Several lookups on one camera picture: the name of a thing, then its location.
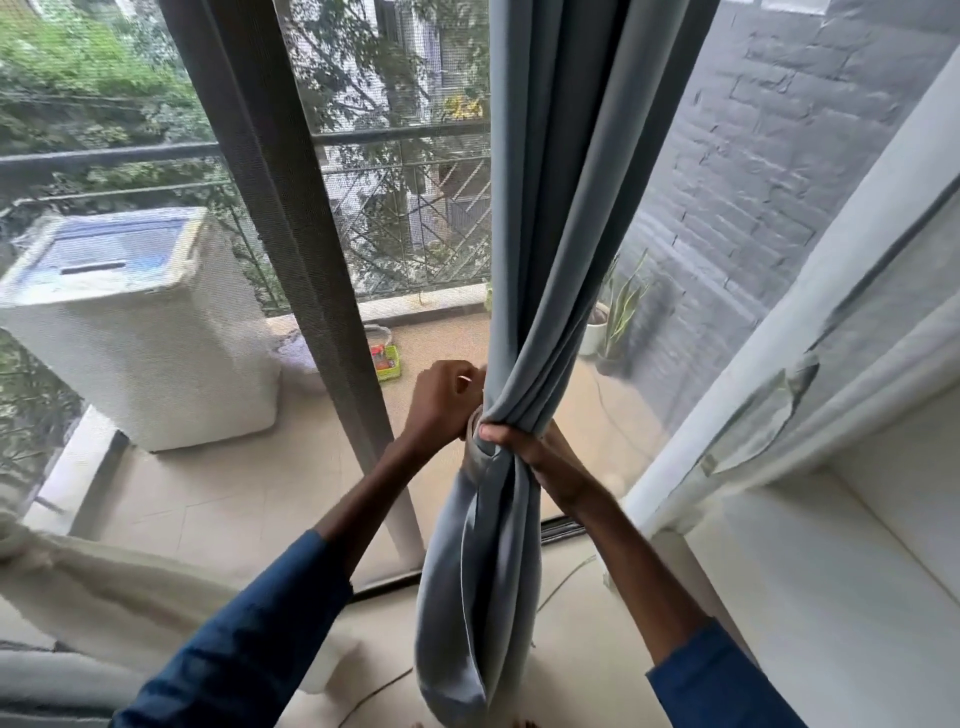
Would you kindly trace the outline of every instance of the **white pot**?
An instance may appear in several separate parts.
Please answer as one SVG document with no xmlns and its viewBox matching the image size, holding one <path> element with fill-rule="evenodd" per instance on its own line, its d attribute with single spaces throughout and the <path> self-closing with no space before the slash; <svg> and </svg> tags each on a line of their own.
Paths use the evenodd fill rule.
<svg viewBox="0 0 960 728">
<path fill-rule="evenodd" d="M 595 308 L 603 311 L 606 316 L 610 316 L 610 309 L 602 303 L 597 303 Z M 584 338 L 580 342 L 580 350 L 577 353 L 581 356 L 593 356 L 603 346 L 603 339 L 606 335 L 606 321 L 603 324 L 587 324 L 587 330 L 584 331 Z"/>
</svg>

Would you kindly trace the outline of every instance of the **tiled floor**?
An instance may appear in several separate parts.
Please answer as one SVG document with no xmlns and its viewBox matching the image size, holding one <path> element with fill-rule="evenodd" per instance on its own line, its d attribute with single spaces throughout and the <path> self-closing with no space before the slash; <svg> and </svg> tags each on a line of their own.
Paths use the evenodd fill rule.
<svg viewBox="0 0 960 728">
<path fill-rule="evenodd" d="M 541 599 L 593 554 L 586 538 L 543 551 Z M 438 728 L 407 675 L 354 713 L 366 695 L 405 672 L 413 660 L 416 589 L 348 607 L 334 633 L 359 642 L 334 672 L 323 695 L 294 696 L 278 728 Z M 647 683 L 652 663 L 622 601 L 603 586 L 596 562 L 579 569 L 543 606 L 518 702 L 487 726 L 519 716 L 540 728 L 668 728 Z"/>
<path fill-rule="evenodd" d="M 485 314 L 397 328 L 403 376 L 383 385 L 394 431 L 403 419 L 416 375 L 434 360 L 486 359 Z M 623 495 L 662 445 L 659 424 L 622 382 L 578 362 L 557 422 L 584 464 Z M 410 491 L 424 540 L 433 532 L 462 445 L 442 451 Z M 223 443 L 124 455 L 101 514 L 102 541 L 173 556 L 230 574 L 253 577 L 350 488 L 360 468 L 327 396 L 284 387 L 270 430 Z M 545 518 L 557 515 L 544 497 Z M 381 528 L 355 583 L 399 569 L 393 542 Z"/>
</svg>

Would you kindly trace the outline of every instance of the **metal railing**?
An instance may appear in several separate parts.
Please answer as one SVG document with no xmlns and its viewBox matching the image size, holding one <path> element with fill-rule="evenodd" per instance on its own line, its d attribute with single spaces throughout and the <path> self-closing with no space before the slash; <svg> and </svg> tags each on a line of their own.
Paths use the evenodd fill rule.
<svg viewBox="0 0 960 728">
<path fill-rule="evenodd" d="M 489 276 L 488 130 L 482 122 L 460 122 L 314 136 L 326 158 L 327 195 L 358 300 Z M 207 206 L 265 314 L 289 311 L 216 142 L 2 157 L 0 195 L 5 190 L 0 273 L 29 244 L 23 233 L 45 214 Z M 0 503 L 30 502 L 82 405 L 0 331 Z"/>
</svg>

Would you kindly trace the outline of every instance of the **gray curtain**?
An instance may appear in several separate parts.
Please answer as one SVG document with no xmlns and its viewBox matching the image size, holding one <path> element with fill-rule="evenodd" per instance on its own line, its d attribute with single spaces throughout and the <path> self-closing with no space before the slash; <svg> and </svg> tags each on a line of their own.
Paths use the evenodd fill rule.
<svg viewBox="0 0 960 728">
<path fill-rule="evenodd" d="M 542 432 L 553 417 L 715 7 L 491 0 L 485 419 Z M 538 485 L 468 438 L 418 599 L 417 674 L 440 722 L 480 721 L 518 686 L 539 591 Z"/>
</svg>

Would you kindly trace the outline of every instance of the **gray wall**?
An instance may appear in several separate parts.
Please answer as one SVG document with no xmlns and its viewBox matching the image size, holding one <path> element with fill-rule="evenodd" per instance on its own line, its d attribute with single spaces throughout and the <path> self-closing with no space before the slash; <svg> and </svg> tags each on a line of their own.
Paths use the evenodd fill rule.
<svg viewBox="0 0 960 728">
<path fill-rule="evenodd" d="M 673 431 L 797 276 L 960 38 L 955 0 L 722 2 L 627 234 L 624 376 Z"/>
</svg>

